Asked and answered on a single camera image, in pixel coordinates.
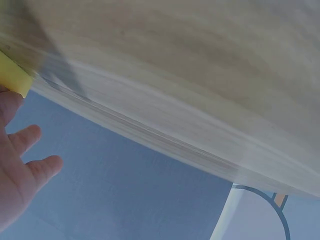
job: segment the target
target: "wood grain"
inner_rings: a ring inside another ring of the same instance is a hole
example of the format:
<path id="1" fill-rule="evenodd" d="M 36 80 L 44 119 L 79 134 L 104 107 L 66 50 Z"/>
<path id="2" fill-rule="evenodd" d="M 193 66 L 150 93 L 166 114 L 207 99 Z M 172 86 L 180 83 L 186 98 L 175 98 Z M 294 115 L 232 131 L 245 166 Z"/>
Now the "wood grain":
<path id="1" fill-rule="evenodd" d="M 0 49 L 29 72 L 222 159 L 208 172 L 320 196 L 317 1 L 4 2 Z"/>

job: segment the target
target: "yellow sponge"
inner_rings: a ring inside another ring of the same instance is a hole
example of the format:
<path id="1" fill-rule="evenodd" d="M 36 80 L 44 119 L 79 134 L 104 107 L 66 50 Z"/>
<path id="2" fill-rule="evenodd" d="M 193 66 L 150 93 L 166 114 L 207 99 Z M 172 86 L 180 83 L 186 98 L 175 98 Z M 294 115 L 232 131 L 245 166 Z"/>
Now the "yellow sponge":
<path id="1" fill-rule="evenodd" d="M 0 51 L 0 85 L 25 98 L 32 82 L 33 78 L 28 73 Z"/>

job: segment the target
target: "curved edge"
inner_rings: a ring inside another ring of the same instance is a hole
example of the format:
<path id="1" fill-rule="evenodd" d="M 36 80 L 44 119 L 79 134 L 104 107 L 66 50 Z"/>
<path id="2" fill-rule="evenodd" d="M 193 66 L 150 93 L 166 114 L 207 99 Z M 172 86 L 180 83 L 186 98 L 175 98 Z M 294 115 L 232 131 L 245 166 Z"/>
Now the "curved edge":
<path id="1" fill-rule="evenodd" d="M 278 214 L 281 222 L 282 222 L 282 225 L 283 225 L 283 228 L 284 228 L 284 234 L 285 234 L 285 239 L 286 240 L 291 240 L 291 237 L 290 237 L 290 230 L 289 230 L 289 226 L 288 226 L 288 223 L 287 223 L 287 220 L 286 220 L 286 217 L 284 215 L 284 213 L 282 212 L 282 209 L 280 207 L 278 207 L 276 205 L 276 203 L 272 200 L 272 198 L 270 198 L 267 194 L 265 194 L 264 192 L 258 190 L 258 189 L 255 189 L 253 187 L 249 187 L 249 186 L 243 186 L 243 185 L 233 185 L 231 187 L 232 189 L 243 189 L 243 190 L 247 190 L 247 191 L 250 191 L 254 194 L 257 194 L 259 195 L 260 197 L 262 197 L 263 199 L 265 199 L 272 207 L 273 209 L 275 210 L 275 212 Z"/>

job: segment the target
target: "finger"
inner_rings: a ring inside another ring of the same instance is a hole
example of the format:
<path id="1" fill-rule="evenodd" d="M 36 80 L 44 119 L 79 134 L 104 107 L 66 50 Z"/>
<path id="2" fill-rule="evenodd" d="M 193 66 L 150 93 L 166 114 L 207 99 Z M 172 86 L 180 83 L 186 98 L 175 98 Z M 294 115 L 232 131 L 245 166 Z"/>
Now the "finger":
<path id="1" fill-rule="evenodd" d="M 63 167 L 63 160 L 59 156 L 49 156 L 40 161 L 30 161 L 25 165 L 29 167 L 37 190 L 39 191 L 49 180 L 57 175 Z"/>
<path id="2" fill-rule="evenodd" d="M 16 133 L 9 134 L 8 138 L 15 151 L 21 156 L 40 140 L 41 135 L 41 128 L 37 125 L 31 125 Z"/>
<path id="3" fill-rule="evenodd" d="M 8 92 L 8 91 L 9 91 L 8 88 L 6 88 L 5 86 L 0 85 L 0 93 L 2 93 L 2 92 Z"/>
<path id="4" fill-rule="evenodd" d="M 0 92 L 0 124 L 6 126 L 24 102 L 23 97 L 13 91 Z"/>

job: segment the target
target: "hand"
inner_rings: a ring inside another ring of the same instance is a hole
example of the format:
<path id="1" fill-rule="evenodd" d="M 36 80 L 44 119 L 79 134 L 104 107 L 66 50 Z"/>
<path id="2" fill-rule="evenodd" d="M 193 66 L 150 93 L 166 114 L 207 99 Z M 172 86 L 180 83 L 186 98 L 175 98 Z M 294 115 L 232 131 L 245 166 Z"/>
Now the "hand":
<path id="1" fill-rule="evenodd" d="M 0 232 L 25 211 L 37 191 L 63 166 L 59 156 L 22 162 L 20 157 L 41 138 L 37 125 L 6 134 L 5 126 L 23 101 L 21 95 L 0 86 Z"/>

